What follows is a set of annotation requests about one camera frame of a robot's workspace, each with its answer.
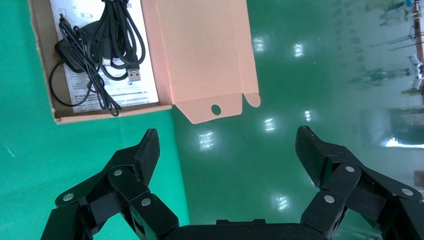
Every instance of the open cardboard box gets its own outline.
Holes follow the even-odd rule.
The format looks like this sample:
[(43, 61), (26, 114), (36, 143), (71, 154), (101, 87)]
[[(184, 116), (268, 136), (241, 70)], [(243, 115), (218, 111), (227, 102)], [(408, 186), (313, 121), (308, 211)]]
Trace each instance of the open cardboard box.
[[(28, 2), (56, 123), (112, 118), (102, 110), (73, 113), (51, 96), (48, 79), (60, 60), (54, 48), (57, 23), (50, 0)], [(197, 124), (241, 114), (242, 95), (254, 107), (261, 104), (246, 0), (141, 0), (141, 5), (159, 103), (123, 107), (121, 117), (176, 105)], [(70, 102), (66, 84), (58, 68), (55, 92)], [(220, 107), (219, 115), (213, 105)]]

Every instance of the bolt head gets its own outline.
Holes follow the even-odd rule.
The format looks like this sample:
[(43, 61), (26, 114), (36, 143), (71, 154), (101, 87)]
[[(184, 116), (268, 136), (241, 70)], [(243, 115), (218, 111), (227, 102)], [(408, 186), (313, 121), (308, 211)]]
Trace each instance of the bolt head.
[(113, 175), (115, 175), (115, 176), (119, 176), (119, 175), (121, 175), (122, 174), (122, 170), (121, 169), (118, 169), (118, 170), (116, 170), (114, 173), (113, 173)]
[(143, 207), (145, 207), (145, 206), (149, 206), (151, 202), (152, 202), (152, 201), (150, 200), (150, 198), (145, 198), (145, 199), (143, 199), (143, 200), (141, 201), (141, 205), (142, 205)]
[(324, 196), (324, 200), (327, 202), (327, 203), (329, 203), (329, 204), (332, 204), (332, 203), (334, 203), (334, 197), (332, 197), (332, 196), (330, 196), (330, 195), (326, 195), (326, 196)]
[(348, 172), (351, 172), (351, 173), (355, 172), (355, 168), (353, 168), (353, 167), (351, 167), (351, 166), (347, 166), (347, 167), (346, 167), (346, 170), (347, 170)]
[(63, 196), (63, 200), (66, 202), (66, 201), (69, 201), (69, 200), (71, 200), (71, 199), (73, 199), (74, 198), (74, 194), (73, 193), (67, 193), (67, 194), (65, 194), (65, 196)]
[(413, 191), (411, 191), (411, 190), (409, 190), (409, 189), (407, 189), (407, 188), (402, 188), (402, 192), (403, 192), (404, 194), (408, 195), (408, 196), (412, 196), (412, 195), (414, 195), (414, 192), (413, 192)]

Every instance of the green surface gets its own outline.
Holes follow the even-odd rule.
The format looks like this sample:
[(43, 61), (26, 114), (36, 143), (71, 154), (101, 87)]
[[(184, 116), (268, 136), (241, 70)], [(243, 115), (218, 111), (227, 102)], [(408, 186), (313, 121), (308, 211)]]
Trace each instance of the green surface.
[[(157, 128), (161, 144), (150, 188), (188, 224), (171, 112), (56, 125), (27, 1), (0, 1), (0, 16), (0, 239), (39, 239), (57, 195), (137, 144), (147, 128)], [(137, 239), (120, 215), (96, 235), (116, 238)]]
[[(192, 224), (298, 223), (318, 191), (295, 153), (303, 125), (324, 141), (347, 146), (368, 167), (414, 184), (414, 171), (424, 170), (422, 150), (380, 141), (397, 134), (389, 108), (419, 106), (422, 98), (401, 95), (412, 76), (377, 83), (369, 76), (378, 69), (413, 72), (407, 57), (415, 47), (390, 49), (414, 42), (370, 46), (407, 36), (412, 22), (401, 12), (380, 26), (385, 12), (367, 11), (373, 2), (247, 0), (261, 106), (244, 101), (241, 115), (197, 125), (177, 109), (173, 114)], [(424, 143), (422, 136), (416, 137)], [(336, 239), (378, 236), (349, 211)]]

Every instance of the instruction manual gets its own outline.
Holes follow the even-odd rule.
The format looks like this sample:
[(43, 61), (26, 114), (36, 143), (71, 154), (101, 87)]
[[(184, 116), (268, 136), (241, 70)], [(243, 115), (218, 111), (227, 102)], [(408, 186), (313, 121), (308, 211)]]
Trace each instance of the instruction manual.
[[(82, 28), (87, 24), (98, 21), (105, 8), (105, 3), (101, 0), (50, 0), (50, 3), (59, 40), (63, 38), (58, 25), (60, 14), (63, 14), (72, 27), (78, 26)], [(143, 38), (146, 49), (145, 60), (140, 65), (141, 80), (129, 82), (127, 78), (121, 81), (113, 81), (107, 78), (102, 70), (99, 71), (99, 74), (105, 82), (106, 91), (121, 107), (157, 103), (159, 99), (152, 70), (141, 1), (129, 1), (127, 9)], [(138, 57), (140, 57), (141, 51), (140, 43), (137, 41)], [(122, 64), (116, 60), (114, 62), (118, 65)], [(71, 102), (72, 104), (79, 103), (87, 93), (89, 78), (85, 73), (73, 72), (66, 64), (64, 64), (64, 69)], [(112, 76), (122, 76), (126, 72), (126, 69), (115, 69), (108, 66), (106, 69)], [(96, 94), (91, 93), (83, 104), (73, 108), (73, 112), (81, 113), (100, 109)]]

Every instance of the black cable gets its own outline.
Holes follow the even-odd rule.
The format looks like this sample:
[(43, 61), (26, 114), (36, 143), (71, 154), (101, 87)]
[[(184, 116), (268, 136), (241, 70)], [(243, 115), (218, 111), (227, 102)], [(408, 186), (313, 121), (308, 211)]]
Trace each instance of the black cable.
[[(128, 0), (102, 1), (104, 2), (103, 13), (87, 43), (88, 59), (93, 62), (95, 54), (93, 44), (96, 38), (100, 38), (97, 57), (101, 70), (111, 80), (124, 80), (128, 77), (129, 69), (140, 69), (140, 64), (146, 58), (146, 46), (127, 10)], [(141, 46), (140, 58), (137, 57), (136, 37)], [(123, 64), (117, 65), (113, 62), (113, 59), (118, 59)], [(112, 76), (107, 71), (105, 64), (115, 69), (127, 69), (127, 72), (119, 77)]]
[(56, 69), (65, 62), (65, 60), (61, 60), (54, 66), (49, 77), (48, 84), (52, 96), (59, 103), (67, 107), (76, 107), (86, 101), (90, 93), (95, 93), (101, 109), (108, 110), (108, 112), (112, 116), (118, 116), (119, 110), (121, 110), (122, 108), (115, 100), (113, 100), (113, 98), (106, 91), (105, 81), (99, 74), (99, 68), (96, 68), (95, 62), (93, 62), (89, 58), (87, 48), (84, 45), (84, 38), (80, 31), (80, 28), (74, 26), (72, 29), (69, 22), (61, 15), (59, 29), (62, 33), (63, 40), (68, 43), (69, 57), (73, 61), (75, 61), (81, 69), (83, 69), (83, 71), (87, 74), (89, 80), (87, 83), (87, 93), (85, 94), (81, 102), (77, 104), (67, 104), (61, 101), (53, 90), (53, 74), (55, 73)]

